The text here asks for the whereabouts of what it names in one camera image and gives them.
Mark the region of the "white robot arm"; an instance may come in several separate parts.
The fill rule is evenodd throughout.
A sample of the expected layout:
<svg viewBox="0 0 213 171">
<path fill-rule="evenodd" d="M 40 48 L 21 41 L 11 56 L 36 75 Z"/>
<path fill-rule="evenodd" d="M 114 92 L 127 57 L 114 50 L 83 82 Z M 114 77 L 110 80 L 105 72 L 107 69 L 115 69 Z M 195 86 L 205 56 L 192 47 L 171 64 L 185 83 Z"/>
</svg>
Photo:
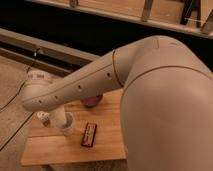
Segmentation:
<svg viewBox="0 0 213 171">
<path fill-rule="evenodd" d="M 213 171 L 213 72 L 177 39 L 138 40 L 55 83 L 31 71 L 22 103 L 43 111 L 116 89 L 129 171 Z"/>
</svg>

